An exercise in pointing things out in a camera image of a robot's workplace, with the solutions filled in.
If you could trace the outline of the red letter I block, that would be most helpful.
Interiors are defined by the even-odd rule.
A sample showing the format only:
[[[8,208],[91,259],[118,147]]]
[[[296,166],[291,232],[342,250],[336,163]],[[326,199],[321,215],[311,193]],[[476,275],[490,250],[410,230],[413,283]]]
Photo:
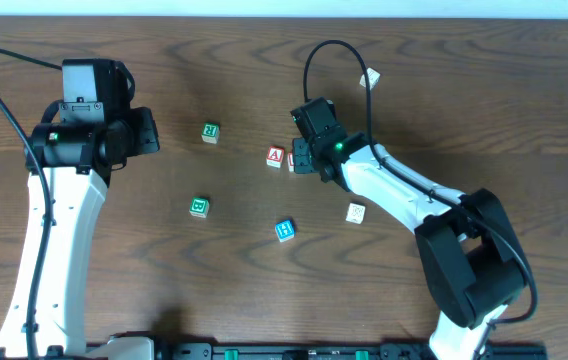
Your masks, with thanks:
[[[289,172],[294,172],[294,155],[292,152],[288,153],[287,155],[287,164]]]

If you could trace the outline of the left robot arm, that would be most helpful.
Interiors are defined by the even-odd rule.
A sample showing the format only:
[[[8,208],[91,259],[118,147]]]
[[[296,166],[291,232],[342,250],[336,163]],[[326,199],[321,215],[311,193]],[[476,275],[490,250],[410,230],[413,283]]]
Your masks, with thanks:
[[[29,216],[10,308],[0,330],[0,359],[150,359],[152,340],[137,336],[90,346],[85,290],[92,239],[111,168],[159,149],[152,113],[68,110],[38,124],[29,139],[42,163],[28,179]]]

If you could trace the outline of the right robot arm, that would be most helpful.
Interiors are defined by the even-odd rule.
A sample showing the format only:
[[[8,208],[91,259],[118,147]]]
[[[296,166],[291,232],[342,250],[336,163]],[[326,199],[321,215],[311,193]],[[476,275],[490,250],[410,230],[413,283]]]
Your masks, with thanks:
[[[364,134],[313,135],[292,142],[298,174],[380,206],[416,239],[429,292],[440,315],[427,347],[437,359],[483,359],[488,339],[524,289],[532,271],[498,198],[486,189],[470,195],[415,172]]]

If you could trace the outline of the white block with blue D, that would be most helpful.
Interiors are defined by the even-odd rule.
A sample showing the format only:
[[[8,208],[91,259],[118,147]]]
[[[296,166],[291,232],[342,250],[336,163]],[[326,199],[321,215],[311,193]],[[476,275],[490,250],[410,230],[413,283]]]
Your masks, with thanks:
[[[350,223],[361,224],[364,220],[366,207],[364,205],[350,203],[345,220]]]

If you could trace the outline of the red letter A block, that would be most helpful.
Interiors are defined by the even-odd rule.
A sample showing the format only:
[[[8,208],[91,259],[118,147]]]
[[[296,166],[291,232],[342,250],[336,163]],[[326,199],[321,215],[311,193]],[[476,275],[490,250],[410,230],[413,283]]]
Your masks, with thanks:
[[[277,146],[270,146],[266,155],[266,164],[270,167],[280,168],[285,157],[285,149]]]

